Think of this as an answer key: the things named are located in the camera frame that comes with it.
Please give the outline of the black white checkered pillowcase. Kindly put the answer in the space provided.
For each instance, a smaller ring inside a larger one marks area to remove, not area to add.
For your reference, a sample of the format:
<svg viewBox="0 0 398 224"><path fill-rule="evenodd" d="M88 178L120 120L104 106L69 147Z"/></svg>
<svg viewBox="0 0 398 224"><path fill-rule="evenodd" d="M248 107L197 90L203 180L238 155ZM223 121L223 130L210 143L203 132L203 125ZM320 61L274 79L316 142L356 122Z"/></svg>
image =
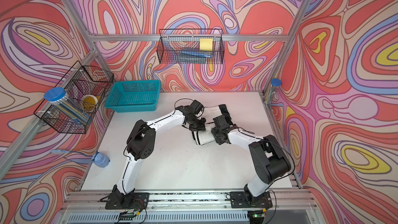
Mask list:
<svg viewBox="0 0 398 224"><path fill-rule="evenodd" d="M225 104L204 108L204 114L202 115L202 118L206 119L205 131L191 132L193 140L197 145L205 145L216 141L211 130L216 127L216 125L214 124L214 118L220 116L223 116L225 118L227 127L233 125L232 118Z"/></svg>

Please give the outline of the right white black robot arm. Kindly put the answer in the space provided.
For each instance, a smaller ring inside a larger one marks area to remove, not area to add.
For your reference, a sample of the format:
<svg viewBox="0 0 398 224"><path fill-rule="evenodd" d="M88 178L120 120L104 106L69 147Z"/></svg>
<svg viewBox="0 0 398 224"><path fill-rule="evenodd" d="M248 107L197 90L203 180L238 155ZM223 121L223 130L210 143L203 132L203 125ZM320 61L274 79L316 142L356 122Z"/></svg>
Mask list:
<svg viewBox="0 0 398 224"><path fill-rule="evenodd" d="M215 120L214 124L211 132L218 144L227 143L250 152L256 174L244 187L248 201L259 198L274 181L290 173L292 163L273 135L258 137L225 121Z"/></svg>

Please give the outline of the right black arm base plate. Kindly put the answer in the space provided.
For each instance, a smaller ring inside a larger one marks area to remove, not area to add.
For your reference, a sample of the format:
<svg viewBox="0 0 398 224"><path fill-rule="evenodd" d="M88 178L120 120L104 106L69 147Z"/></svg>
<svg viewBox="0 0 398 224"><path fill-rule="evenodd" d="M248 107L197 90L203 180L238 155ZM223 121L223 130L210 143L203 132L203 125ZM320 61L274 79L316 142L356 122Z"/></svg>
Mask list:
<svg viewBox="0 0 398 224"><path fill-rule="evenodd" d="M249 192L231 191L228 194L231 208L261 208L268 210L273 207L269 192L265 192L258 197L253 197Z"/></svg>

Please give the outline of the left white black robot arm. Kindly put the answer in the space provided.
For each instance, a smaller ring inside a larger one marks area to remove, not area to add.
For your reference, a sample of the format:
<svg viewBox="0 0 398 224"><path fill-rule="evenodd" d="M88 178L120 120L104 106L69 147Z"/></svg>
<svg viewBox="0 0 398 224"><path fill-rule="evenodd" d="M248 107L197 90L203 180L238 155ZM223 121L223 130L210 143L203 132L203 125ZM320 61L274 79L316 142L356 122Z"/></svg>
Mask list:
<svg viewBox="0 0 398 224"><path fill-rule="evenodd" d="M126 164L110 197L122 202L135 190L142 164L154 151L156 136L176 126L189 125L190 131L205 131L205 118L201 117L204 106L198 101L191 105L176 107L171 113L151 121L136 122L127 141L123 155Z"/></svg>

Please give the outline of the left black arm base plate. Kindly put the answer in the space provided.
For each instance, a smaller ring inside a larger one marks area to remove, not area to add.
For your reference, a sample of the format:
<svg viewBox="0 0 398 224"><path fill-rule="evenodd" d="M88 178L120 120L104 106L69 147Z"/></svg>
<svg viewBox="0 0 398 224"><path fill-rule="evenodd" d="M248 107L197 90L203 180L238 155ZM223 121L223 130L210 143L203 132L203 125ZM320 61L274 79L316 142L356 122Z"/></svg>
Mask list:
<svg viewBox="0 0 398 224"><path fill-rule="evenodd" d="M150 194L147 192L129 193L123 195L120 192L113 192L109 195L105 208L114 209L134 209L139 210L147 207Z"/></svg>

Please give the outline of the teal plastic basket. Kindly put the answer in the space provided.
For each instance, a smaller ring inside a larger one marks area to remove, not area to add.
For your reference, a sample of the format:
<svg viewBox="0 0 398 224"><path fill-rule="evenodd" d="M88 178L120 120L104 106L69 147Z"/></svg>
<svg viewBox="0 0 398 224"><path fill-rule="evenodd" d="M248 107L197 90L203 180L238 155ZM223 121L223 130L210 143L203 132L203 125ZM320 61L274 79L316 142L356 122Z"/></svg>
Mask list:
<svg viewBox="0 0 398 224"><path fill-rule="evenodd" d="M114 83L105 107L117 113L156 110L161 89L159 80L120 81Z"/></svg>

